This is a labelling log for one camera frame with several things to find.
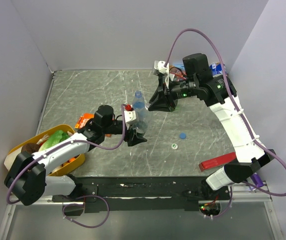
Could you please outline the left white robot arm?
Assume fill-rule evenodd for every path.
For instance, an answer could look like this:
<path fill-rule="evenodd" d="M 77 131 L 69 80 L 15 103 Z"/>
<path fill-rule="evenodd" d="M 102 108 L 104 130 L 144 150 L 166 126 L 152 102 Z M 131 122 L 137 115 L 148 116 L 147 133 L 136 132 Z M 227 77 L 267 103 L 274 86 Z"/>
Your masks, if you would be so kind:
<path fill-rule="evenodd" d="M 107 151 L 117 149 L 123 142 L 129 147 L 147 141 L 137 133 L 133 125 L 140 119 L 137 109 L 131 105 L 121 105 L 122 119 L 114 117 L 110 105 L 101 105 L 84 127 L 68 139 L 33 154 L 19 153 L 4 185 L 8 188 L 6 202 L 14 204 L 10 196 L 25 206 L 32 205 L 42 197 L 65 196 L 71 201 L 78 200 L 84 193 L 83 185 L 72 175 L 50 176 L 49 174 L 73 157 L 94 148 Z"/>

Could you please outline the blue label water bottle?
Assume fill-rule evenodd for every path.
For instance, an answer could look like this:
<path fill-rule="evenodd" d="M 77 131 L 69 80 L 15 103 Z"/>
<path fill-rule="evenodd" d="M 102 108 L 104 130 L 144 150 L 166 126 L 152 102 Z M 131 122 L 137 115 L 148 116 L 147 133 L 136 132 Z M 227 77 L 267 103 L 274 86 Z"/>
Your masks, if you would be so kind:
<path fill-rule="evenodd" d="M 133 128 L 138 134 L 144 135 L 148 129 L 149 112 L 146 109 L 145 98 L 139 90 L 134 94 L 132 107 L 136 114 L 136 122 L 133 124 Z"/>

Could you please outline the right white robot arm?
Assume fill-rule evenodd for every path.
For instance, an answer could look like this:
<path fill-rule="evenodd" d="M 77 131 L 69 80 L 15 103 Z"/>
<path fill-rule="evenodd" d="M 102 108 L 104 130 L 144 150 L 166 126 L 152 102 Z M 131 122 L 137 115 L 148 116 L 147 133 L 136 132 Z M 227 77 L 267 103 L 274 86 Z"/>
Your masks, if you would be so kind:
<path fill-rule="evenodd" d="M 245 181 L 273 157 L 255 144 L 258 136 L 249 133 L 241 117 L 243 110 L 232 82 L 225 84 L 222 75 L 213 76 L 207 56 L 202 53 L 188 55 L 183 58 L 183 65 L 186 79 L 174 82 L 169 65 L 164 61 L 154 62 L 153 73 L 158 77 L 158 87 L 149 100 L 148 110 L 172 112 L 179 99 L 196 96 L 216 115 L 236 157 L 204 181 L 201 193 L 211 200 L 219 194 L 219 189 Z"/>

